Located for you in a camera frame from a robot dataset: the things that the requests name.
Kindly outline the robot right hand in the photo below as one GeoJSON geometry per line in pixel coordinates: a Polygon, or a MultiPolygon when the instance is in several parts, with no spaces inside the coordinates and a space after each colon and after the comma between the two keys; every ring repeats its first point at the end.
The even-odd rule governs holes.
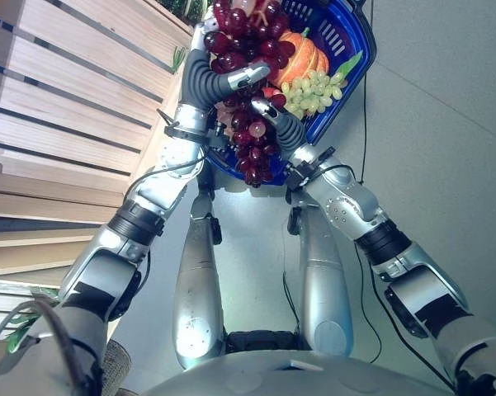
{"type": "Polygon", "coordinates": [[[319,156],[319,151],[307,142],[305,126],[295,115],[278,110],[264,98],[255,97],[250,103],[252,109],[275,130],[280,149],[276,160],[277,170],[284,169],[287,164],[297,166],[302,162],[312,163],[319,156]]]}

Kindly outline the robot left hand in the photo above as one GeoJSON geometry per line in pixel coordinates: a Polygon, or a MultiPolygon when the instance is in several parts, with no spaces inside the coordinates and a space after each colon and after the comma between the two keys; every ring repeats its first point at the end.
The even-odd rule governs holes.
{"type": "Polygon", "coordinates": [[[226,74],[212,71],[204,38],[207,33],[216,32],[218,28],[215,17],[196,24],[174,116],[174,122],[183,132],[206,135],[207,119],[215,104],[232,93],[263,80],[271,72],[268,63],[264,61],[226,74]]]}

